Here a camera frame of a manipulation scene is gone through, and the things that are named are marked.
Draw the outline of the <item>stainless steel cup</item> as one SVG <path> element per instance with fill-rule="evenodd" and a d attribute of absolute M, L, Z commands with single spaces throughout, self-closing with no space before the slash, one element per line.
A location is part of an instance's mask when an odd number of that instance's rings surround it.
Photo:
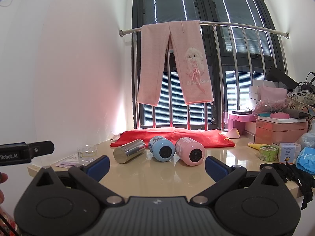
<path fill-rule="evenodd" d="M 134 140 L 114 149 L 113 156 L 119 164 L 125 164 L 131 159 L 136 158 L 145 151 L 145 142 L 143 140 Z"/>

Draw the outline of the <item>pink thermos cup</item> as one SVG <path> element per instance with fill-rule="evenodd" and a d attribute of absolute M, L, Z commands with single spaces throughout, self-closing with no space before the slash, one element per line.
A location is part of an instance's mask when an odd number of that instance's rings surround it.
<path fill-rule="evenodd" d="M 190 137 L 182 137 L 175 144 L 177 156 L 188 166 L 202 164 L 205 158 L 204 146 Z"/>

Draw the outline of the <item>blue thermos cup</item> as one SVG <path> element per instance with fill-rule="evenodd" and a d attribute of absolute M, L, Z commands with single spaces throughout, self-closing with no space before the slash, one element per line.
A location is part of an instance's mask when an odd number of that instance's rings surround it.
<path fill-rule="evenodd" d="M 153 157 L 160 162 L 166 162 L 173 158 L 175 146 L 162 136 L 155 136 L 149 140 L 149 150 Z"/>

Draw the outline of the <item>pink sticker sheet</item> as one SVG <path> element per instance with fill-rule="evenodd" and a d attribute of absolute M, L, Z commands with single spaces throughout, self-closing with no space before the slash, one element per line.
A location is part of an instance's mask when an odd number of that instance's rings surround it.
<path fill-rule="evenodd" d="M 78 154 L 75 154 L 57 162 L 55 166 L 60 167 L 60 168 L 70 168 L 77 164 L 79 164 L 79 158 L 78 158 Z"/>

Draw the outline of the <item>red cloth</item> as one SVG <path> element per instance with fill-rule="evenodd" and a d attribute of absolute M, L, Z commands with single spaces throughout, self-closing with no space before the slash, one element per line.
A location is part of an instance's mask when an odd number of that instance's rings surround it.
<path fill-rule="evenodd" d="M 134 140 L 143 140 L 148 147 L 149 140 L 155 136 L 165 137 L 175 144 L 180 138 L 190 137 L 201 143 L 206 149 L 234 147 L 235 143 L 226 137 L 220 130 L 190 131 L 184 128 L 162 127 L 148 129 L 134 129 L 123 132 L 116 142 L 110 144 L 112 148 L 122 146 Z"/>

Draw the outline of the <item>pink shell shaped object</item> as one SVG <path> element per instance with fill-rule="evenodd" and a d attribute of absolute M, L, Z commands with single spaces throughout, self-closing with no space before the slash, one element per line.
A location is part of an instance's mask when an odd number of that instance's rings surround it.
<path fill-rule="evenodd" d="M 240 137 L 240 133 L 237 128 L 233 127 L 230 129 L 226 134 L 226 137 L 231 138 L 231 139 L 236 139 Z"/>

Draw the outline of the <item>yellow tube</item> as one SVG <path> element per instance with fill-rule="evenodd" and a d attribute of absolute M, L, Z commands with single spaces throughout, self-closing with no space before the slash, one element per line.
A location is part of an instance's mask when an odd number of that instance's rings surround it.
<path fill-rule="evenodd" d="M 247 144 L 248 147 L 253 148 L 255 150 L 260 150 L 261 147 L 267 146 L 267 144 L 259 144 L 259 143 L 251 143 Z"/>

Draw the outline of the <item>green tape roll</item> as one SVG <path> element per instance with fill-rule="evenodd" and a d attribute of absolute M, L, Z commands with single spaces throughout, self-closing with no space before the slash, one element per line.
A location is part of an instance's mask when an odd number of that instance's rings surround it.
<path fill-rule="evenodd" d="M 258 158 L 262 161 L 276 161 L 279 148 L 276 146 L 261 146 L 259 148 Z"/>

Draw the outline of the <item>salmon pink box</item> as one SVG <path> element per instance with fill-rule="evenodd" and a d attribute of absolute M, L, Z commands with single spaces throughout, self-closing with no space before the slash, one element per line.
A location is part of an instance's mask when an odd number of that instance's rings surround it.
<path fill-rule="evenodd" d="M 273 143 L 295 143 L 308 130 L 308 123 L 275 123 L 256 120 L 255 143 L 272 145 Z"/>

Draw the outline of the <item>small white bee box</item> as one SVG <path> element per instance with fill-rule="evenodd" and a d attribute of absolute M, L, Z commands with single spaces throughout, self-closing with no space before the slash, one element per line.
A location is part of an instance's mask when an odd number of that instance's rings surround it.
<path fill-rule="evenodd" d="M 280 143 L 279 144 L 279 163 L 294 164 L 296 158 L 301 152 L 301 145 L 298 143 Z"/>

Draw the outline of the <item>blue wet wipes pack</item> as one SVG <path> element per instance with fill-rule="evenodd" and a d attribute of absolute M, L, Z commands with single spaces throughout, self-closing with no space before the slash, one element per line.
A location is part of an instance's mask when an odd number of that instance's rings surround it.
<path fill-rule="evenodd" d="M 314 170 L 314 148 L 305 147 L 298 155 L 296 163 L 307 170 Z"/>

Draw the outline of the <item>pink folded cloth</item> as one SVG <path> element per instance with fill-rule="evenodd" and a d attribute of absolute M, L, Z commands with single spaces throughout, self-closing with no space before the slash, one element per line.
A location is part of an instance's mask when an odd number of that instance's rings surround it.
<path fill-rule="evenodd" d="M 279 101 L 284 100 L 287 96 L 287 90 L 284 88 L 275 88 L 262 86 L 260 88 L 260 100 L 261 101 Z"/>

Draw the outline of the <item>steel window railing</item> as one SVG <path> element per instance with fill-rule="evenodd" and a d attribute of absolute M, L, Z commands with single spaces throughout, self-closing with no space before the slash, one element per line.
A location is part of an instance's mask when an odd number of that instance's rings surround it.
<path fill-rule="evenodd" d="M 253 83 L 253 66 L 251 63 L 251 56 L 250 56 L 250 50 L 249 50 L 249 44 L 248 44 L 248 38 L 246 35 L 246 29 L 254 30 L 257 41 L 259 43 L 259 50 L 260 50 L 260 57 L 262 59 L 262 67 L 264 75 L 266 75 L 266 68 L 265 68 L 265 61 L 264 61 L 264 55 L 262 50 L 262 44 L 260 43 L 260 35 L 259 31 L 265 32 L 267 35 L 267 38 L 270 43 L 271 48 L 271 54 L 272 58 L 274 60 L 274 67 L 277 68 L 277 62 L 275 58 L 275 51 L 273 47 L 273 43 L 271 41 L 271 34 L 276 35 L 278 38 L 278 42 L 281 48 L 281 54 L 283 58 L 283 66 L 284 66 L 284 73 L 287 75 L 287 63 L 285 58 L 285 52 L 283 47 L 283 42 L 281 40 L 281 37 L 285 37 L 286 39 L 290 38 L 290 34 L 288 32 L 281 32 L 274 29 L 259 27 L 259 26 L 252 26 L 252 25 L 246 25 L 243 23 L 231 23 L 231 22 L 216 22 L 216 21 L 200 21 L 200 26 L 209 26 L 212 27 L 212 32 L 214 35 L 215 40 L 215 47 L 216 47 L 216 56 L 217 56 L 217 62 L 219 67 L 219 83 L 220 83 L 220 126 L 219 129 L 225 131 L 225 120 L 226 120 L 226 109 L 225 109 L 225 85 L 224 85 L 224 74 L 223 74 L 223 66 L 221 62 L 221 49 L 220 49 L 220 42 L 218 39 L 218 31 L 217 27 L 227 27 L 227 30 L 229 32 L 229 37 L 231 41 L 232 46 L 232 55 L 233 55 L 233 61 L 234 61 L 234 69 L 235 69 L 235 77 L 236 77 L 236 107 L 237 109 L 240 109 L 240 84 L 239 84 L 239 72 L 238 72 L 238 62 L 236 57 L 236 42 L 233 39 L 232 35 L 232 27 L 234 28 L 240 28 L 242 30 L 242 34 L 245 41 L 246 51 L 247 51 L 247 57 L 248 57 L 248 64 L 249 64 L 249 72 L 250 72 L 250 80 L 251 83 Z M 140 112 L 139 112 L 139 104 L 137 103 L 137 97 L 138 97 L 138 71 L 137 71 L 137 33 L 141 32 L 142 28 L 133 28 L 128 30 L 119 30 L 119 35 L 121 37 L 131 34 L 132 35 L 132 71 L 133 71 L 133 103 L 135 107 L 134 111 L 134 128 L 139 129 L 141 126 L 140 123 Z M 172 94 L 171 94 L 171 76 L 170 76 L 170 49 L 169 44 L 167 45 L 166 49 L 166 57 L 167 57 L 167 71 L 168 71 L 168 90 L 169 90 L 169 126 L 173 127 L 173 108 L 172 108 Z M 205 108 L 205 125 L 204 130 L 207 131 L 209 129 L 208 124 L 208 109 L 207 109 L 207 103 L 204 104 Z"/>

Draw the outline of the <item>pink trousers with dog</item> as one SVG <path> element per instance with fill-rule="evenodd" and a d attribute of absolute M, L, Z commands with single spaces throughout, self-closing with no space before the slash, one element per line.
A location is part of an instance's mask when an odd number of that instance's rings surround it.
<path fill-rule="evenodd" d="M 170 51 L 170 67 L 178 76 L 185 104 L 214 101 L 205 47 L 198 20 L 143 25 L 137 102 L 158 106 Z"/>

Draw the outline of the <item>black window frame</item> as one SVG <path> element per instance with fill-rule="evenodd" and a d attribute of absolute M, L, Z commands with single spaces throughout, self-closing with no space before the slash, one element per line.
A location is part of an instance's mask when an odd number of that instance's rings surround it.
<path fill-rule="evenodd" d="M 168 21 L 200 20 L 243 23 L 274 29 L 275 26 L 264 0 L 133 0 L 132 27 L 139 28 L 146 24 L 162 23 Z M 238 62 L 240 84 L 240 109 L 236 107 L 236 77 L 232 46 L 227 27 L 217 27 L 220 42 L 221 62 L 223 66 L 225 85 L 225 109 L 227 119 L 234 110 L 245 110 L 251 107 L 249 87 L 251 86 L 247 51 L 244 37 L 240 28 L 232 27 L 233 39 L 236 42 L 236 57 Z M 218 129 L 220 126 L 220 79 L 217 54 L 212 27 L 201 27 L 206 58 L 214 101 L 207 104 L 209 129 Z M 253 66 L 253 80 L 265 77 L 260 57 L 259 43 L 254 30 L 246 29 L 251 63 Z M 274 67 L 270 43 L 265 32 L 259 31 L 260 43 L 265 61 L 266 74 Z M 277 68 L 284 71 L 281 48 L 276 35 L 271 34 Z M 157 107 L 139 104 L 140 123 L 142 128 L 154 125 L 168 127 L 169 116 L 169 90 L 168 90 L 167 57 L 162 78 L 161 96 Z M 191 129 L 204 129 L 204 104 L 186 105 L 181 92 L 177 73 L 170 68 L 171 94 L 173 108 L 173 126 L 190 127 Z"/>

